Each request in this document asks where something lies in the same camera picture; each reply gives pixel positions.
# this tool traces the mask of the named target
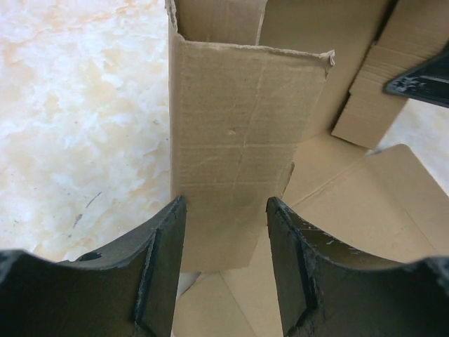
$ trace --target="brown cardboard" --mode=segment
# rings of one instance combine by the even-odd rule
[[[335,50],[335,66],[302,140],[335,125],[390,3],[390,0],[268,1],[261,45],[312,53]]]
[[[383,86],[443,50],[449,36],[449,1],[400,0],[378,43],[351,86],[351,96],[333,135],[375,149],[406,98]]]
[[[359,249],[401,262],[449,254],[449,198],[408,147],[361,157],[356,147],[329,135],[307,143],[295,159],[308,167],[293,172],[286,190],[286,201],[306,220]],[[344,148],[345,160],[323,166]],[[313,179],[309,194],[299,192],[295,203],[294,192],[312,176],[325,179]],[[177,337],[282,336],[266,230],[249,267],[206,275],[181,297],[173,330]]]
[[[182,270],[244,267],[267,198],[285,190],[333,52],[239,45],[257,43],[263,1],[179,2],[167,9],[172,195],[189,209]]]

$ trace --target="marble countertop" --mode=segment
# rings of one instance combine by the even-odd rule
[[[73,260],[169,202],[164,0],[0,2],[0,247]],[[448,111],[410,101],[405,143],[449,193]]]

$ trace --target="corrugated cardboard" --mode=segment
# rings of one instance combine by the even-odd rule
[[[375,149],[406,103],[387,95],[394,77],[438,55],[449,37],[448,0],[400,0],[367,55],[333,135]]]
[[[261,45],[312,53],[335,50],[335,66],[302,140],[335,125],[390,3],[390,0],[268,1]]]
[[[356,147],[330,135],[306,144],[295,157],[297,166],[306,167],[294,171],[285,194],[294,211],[384,258],[449,255],[449,199],[408,147],[361,157]],[[332,159],[338,161],[333,167],[323,165]],[[181,297],[173,330],[177,337],[282,336],[266,231],[249,267],[207,275]]]
[[[333,52],[238,44],[257,43],[263,1],[179,2],[167,7],[172,194],[189,209],[182,270],[243,267],[267,198],[285,190]]]

